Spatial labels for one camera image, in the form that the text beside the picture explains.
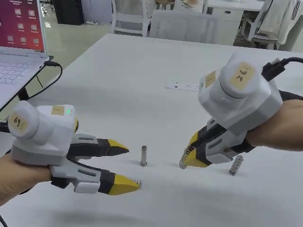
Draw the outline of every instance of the black cable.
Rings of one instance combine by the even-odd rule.
[[[299,63],[303,63],[303,58],[298,58],[298,57],[292,57],[292,58],[286,58],[286,59],[283,59],[281,60],[281,62],[287,62],[286,64],[290,63],[290,62],[299,62]]]
[[[63,74],[63,68],[62,68],[62,66],[61,66],[59,63],[57,63],[57,62],[46,61],[46,62],[44,62],[44,65],[45,65],[45,66],[51,66],[51,67],[60,67],[60,70],[61,70],[60,75],[58,76],[58,78],[57,78],[54,82],[52,82],[51,84],[49,84],[48,86],[46,86],[44,89],[42,89],[42,90],[39,91],[38,93],[32,95],[32,96],[29,97],[27,100],[29,100],[29,99],[31,99],[31,98],[33,98],[33,97],[36,97],[37,95],[39,95],[39,94],[41,94],[42,92],[44,92],[44,91],[45,91],[46,89],[48,89],[50,86],[52,86],[53,84],[55,84],[55,83],[61,78],[61,76],[62,76],[62,74]]]
[[[3,219],[3,217],[0,215],[0,222],[3,225],[3,227],[8,227],[8,225],[6,224],[5,220]]]
[[[6,121],[0,121],[0,132],[9,133],[9,126]]]
[[[269,62],[265,66],[263,66],[262,76],[267,81],[271,81],[276,76],[278,76],[283,71],[285,71],[285,65],[287,65],[290,62],[299,62],[303,64],[303,58],[291,57],[291,58],[284,58],[281,61],[278,60],[274,62]]]
[[[42,83],[41,83],[41,81],[40,81],[39,77],[38,77],[38,76],[36,76],[36,78],[37,78],[37,80],[38,80],[38,82],[39,82],[40,86],[43,88],[43,85],[42,85]]]

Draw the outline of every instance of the laptop screen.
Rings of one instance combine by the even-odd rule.
[[[0,46],[44,51],[37,0],[0,2]]]

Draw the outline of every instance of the laptop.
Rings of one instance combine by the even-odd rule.
[[[49,60],[39,0],[0,0],[0,110]]]

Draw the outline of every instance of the coil spring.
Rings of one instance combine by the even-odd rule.
[[[187,165],[184,164],[184,161],[187,158],[187,156],[189,155],[189,153],[192,152],[194,149],[195,148],[192,146],[188,146],[187,148],[185,148],[182,158],[179,162],[179,166],[181,169],[186,169]]]
[[[142,186],[142,181],[141,180],[135,180],[135,179],[131,179],[133,182],[135,182],[137,185],[139,185],[139,189],[141,189]]]
[[[230,175],[235,176],[236,173],[238,172],[242,162],[243,162],[244,158],[242,155],[238,155],[235,159],[235,161],[233,162],[231,169],[229,170]]]

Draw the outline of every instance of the metal pin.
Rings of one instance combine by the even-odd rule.
[[[236,173],[238,172],[242,162],[243,162],[244,158],[242,155],[238,155],[235,159],[235,161],[233,162],[231,169],[229,170],[229,174],[232,176],[235,176]]]
[[[146,161],[146,154],[147,154],[147,146],[142,146],[141,148],[141,162],[140,165],[142,167],[145,167],[147,165],[147,161]]]
[[[275,64],[275,63],[278,63],[280,61],[280,59],[279,58],[276,58],[276,59],[274,59],[271,63],[272,64]]]

